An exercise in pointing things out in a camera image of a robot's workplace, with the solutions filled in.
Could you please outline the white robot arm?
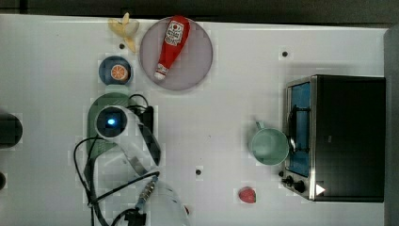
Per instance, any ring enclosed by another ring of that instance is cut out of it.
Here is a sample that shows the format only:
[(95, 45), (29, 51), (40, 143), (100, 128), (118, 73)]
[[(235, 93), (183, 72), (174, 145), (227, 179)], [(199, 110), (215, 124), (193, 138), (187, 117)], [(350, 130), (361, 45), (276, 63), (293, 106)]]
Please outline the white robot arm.
[(160, 179), (161, 150), (151, 130), (128, 108), (109, 105), (96, 117), (103, 145), (94, 160), (93, 205), (107, 226), (189, 226), (179, 196)]

